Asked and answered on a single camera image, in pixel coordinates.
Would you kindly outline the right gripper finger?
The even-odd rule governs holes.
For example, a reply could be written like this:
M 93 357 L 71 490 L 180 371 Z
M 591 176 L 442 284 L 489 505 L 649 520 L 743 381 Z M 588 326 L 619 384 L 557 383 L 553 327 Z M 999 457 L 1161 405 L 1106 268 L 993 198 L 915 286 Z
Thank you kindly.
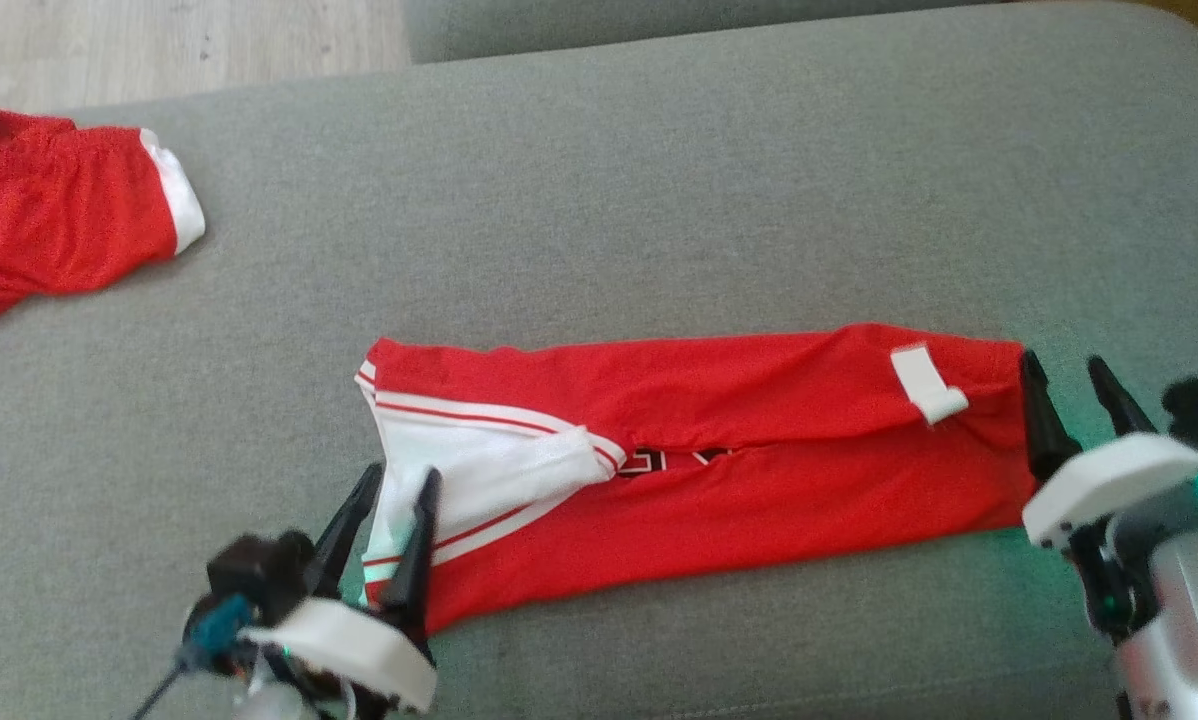
M 1061 423 L 1049 397 L 1049 379 L 1031 350 L 1021 356 L 1019 382 L 1028 466 L 1035 480 L 1049 480 L 1071 456 L 1081 454 L 1082 446 Z
M 1091 356 L 1088 359 L 1088 374 L 1091 379 L 1094 395 L 1097 397 L 1099 405 L 1103 407 L 1111 419 L 1117 437 L 1129 436 L 1133 432 L 1158 432 L 1146 411 L 1135 401 L 1129 389 L 1112 373 L 1111 367 L 1101 356 Z

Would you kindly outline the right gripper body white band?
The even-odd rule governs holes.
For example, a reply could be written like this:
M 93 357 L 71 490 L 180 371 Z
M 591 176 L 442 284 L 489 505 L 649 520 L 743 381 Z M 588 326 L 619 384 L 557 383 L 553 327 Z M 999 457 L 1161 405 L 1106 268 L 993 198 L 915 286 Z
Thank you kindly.
M 1035 547 L 1073 565 L 1093 628 L 1126 641 L 1160 609 L 1152 553 L 1198 530 L 1198 450 L 1161 434 L 1130 432 L 1081 452 L 1043 483 L 1021 521 Z

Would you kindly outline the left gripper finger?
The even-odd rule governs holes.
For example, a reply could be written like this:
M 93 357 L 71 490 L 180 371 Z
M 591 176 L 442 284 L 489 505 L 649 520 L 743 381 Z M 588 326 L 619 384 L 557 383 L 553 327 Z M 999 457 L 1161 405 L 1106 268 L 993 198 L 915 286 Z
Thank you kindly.
M 385 462 L 367 465 L 346 501 L 331 516 L 315 543 L 314 556 L 305 565 L 305 591 L 311 595 L 340 598 L 340 580 L 347 568 L 349 553 L 355 547 L 363 520 L 374 509 L 383 477 Z
M 413 528 L 393 577 L 379 594 L 379 615 L 411 641 L 426 641 L 432 553 L 438 528 L 442 474 L 426 470 L 419 497 L 413 503 Z

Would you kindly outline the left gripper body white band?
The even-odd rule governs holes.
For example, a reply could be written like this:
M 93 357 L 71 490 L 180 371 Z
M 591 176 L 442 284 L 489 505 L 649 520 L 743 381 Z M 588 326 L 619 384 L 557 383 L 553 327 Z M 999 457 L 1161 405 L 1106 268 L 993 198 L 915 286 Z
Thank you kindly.
M 394 627 L 346 603 L 307 598 L 276 627 L 247 627 L 258 651 L 242 719 L 385 719 L 426 714 L 438 674 Z

